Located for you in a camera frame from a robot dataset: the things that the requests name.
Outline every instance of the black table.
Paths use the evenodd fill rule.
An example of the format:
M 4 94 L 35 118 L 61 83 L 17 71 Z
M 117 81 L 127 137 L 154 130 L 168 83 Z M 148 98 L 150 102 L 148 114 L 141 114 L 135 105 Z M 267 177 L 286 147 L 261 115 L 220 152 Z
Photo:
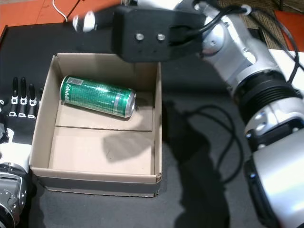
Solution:
M 110 23 L 111 9 L 104 25 Z M 0 96 L 9 97 L 14 76 L 43 87 L 51 58 L 60 52 L 109 53 L 111 29 L 76 34 L 61 24 L 10 27 L 0 47 Z M 225 149 L 230 134 L 207 115 L 186 118 L 185 111 L 217 105 L 235 120 L 245 159 L 250 152 L 243 137 L 244 125 L 219 76 L 195 55 L 163 64 L 163 180 L 155 198 L 110 197 L 44 189 L 36 190 L 27 203 L 20 227 L 30 228 L 258 228 L 245 179 L 240 173 L 224 185 L 236 168 L 235 145 L 218 170 L 214 163 Z M 206 109 L 205 114 L 228 124 L 225 116 Z M 35 122 L 9 120 L 19 143 L 31 143 Z

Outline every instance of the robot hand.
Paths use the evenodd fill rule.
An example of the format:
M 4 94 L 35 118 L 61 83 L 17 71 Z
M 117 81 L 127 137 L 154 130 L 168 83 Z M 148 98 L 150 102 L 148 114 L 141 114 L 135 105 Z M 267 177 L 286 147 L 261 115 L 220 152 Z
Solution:
M 286 82 L 266 45 L 251 37 L 237 15 L 221 15 L 219 23 L 200 29 L 220 15 L 206 2 L 131 2 L 137 7 L 119 7 L 114 14 L 113 51 L 128 62 L 194 52 L 210 62 L 246 125 L 253 155 L 244 171 L 260 222 L 271 228 L 304 226 L 303 97 Z

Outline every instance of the orange floor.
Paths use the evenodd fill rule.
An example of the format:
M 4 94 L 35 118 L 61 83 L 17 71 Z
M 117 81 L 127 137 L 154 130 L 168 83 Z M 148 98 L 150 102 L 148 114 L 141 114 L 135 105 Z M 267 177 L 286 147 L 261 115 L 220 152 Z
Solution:
M 293 35 L 294 40 L 300 51 L 304 52 L 304 15 L 298 13 L 288 13 L 275 11 L 276 17 L 281 21 Z M 293 51 L 288 38 L 284 35 L 288 49 Z
M 55 5 L 64 14 L 68 14 L 77 0 L 55 0 Z M 120 0 L 81 0 L 73 13 L 83 15 L 93 10 L 101 10 L 119 4 Z M 30 0 L 25 2 L 0 4 L 0 34 L 5 25 L 32 25 L 63 22 L 64 18 L 55 11 L 52 0 Z

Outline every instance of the open cardboard box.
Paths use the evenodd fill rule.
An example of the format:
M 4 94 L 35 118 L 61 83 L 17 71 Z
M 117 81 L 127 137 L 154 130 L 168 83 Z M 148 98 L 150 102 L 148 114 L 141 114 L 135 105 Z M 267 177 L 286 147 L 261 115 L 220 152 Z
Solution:
M 129 119 L 65 105 L 67 76 L 132 88 Z M 152 197 L 162 179 L 160 64 L 129 64 L 112 54 L 54 56 L 39 109 L 30 167 L 49 190 Z

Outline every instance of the green can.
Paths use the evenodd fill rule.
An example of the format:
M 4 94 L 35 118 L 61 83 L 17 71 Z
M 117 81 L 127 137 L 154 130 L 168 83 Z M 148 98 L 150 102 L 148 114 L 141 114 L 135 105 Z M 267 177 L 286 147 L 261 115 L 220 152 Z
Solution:
M 60 87 L 63 102 L 128 118 L 135 107 L 136 93 L 98 81 L 66 76 Z

